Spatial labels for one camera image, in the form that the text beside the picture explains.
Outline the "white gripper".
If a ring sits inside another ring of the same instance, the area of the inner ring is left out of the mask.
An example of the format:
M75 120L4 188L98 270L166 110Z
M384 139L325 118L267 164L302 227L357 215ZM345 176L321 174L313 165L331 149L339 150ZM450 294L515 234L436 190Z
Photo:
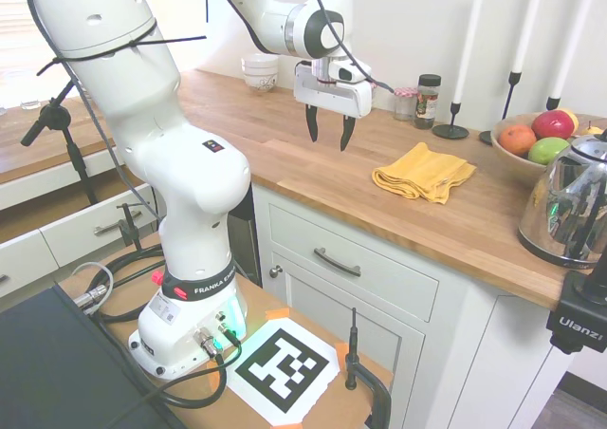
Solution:
M318 139L318 108L340 113L343 116L340 150L343 152L352 138L356 119L367 116L372 109L372 86L367 81L355 84L321 83L310 66L299 64L295 68L294 97L306 104L305 119L313 142Z

